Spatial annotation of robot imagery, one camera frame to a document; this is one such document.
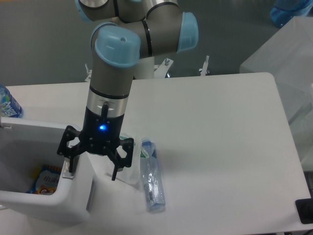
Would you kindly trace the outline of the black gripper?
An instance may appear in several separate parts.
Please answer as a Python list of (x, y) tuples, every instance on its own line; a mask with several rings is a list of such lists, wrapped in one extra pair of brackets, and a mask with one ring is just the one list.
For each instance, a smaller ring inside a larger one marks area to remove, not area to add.
[[(86, 151), (108, 156), (114, 165), (112, 181), (116, 180), (119, 171), (131, 167), (134, 139), (119, 138), (123, 119), (124, 115), (102, 118), (86, 108), (81, 131), (68, 125), (63, 132), (57, 154), (69, 159), (69, 172), (74, 172), (75, 158)], [(69, 142), (75, 138), (78, 138), (78, 143), (70, 147)]]

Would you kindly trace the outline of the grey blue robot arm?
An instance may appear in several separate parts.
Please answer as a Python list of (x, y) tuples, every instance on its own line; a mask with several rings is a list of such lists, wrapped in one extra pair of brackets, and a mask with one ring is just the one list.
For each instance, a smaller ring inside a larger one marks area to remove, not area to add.
[(102, 20), (90, 38), (93, 68), (82, 130), (67, 126), (57, 153), (73, 175), (84, 152), (107, 156), (113, 173), (132, 165), (134, 140), (120, 138), (135, 66), (145, 59), (193, 49), (199, 27), (175, 0), (78, 0), (87, 21)]

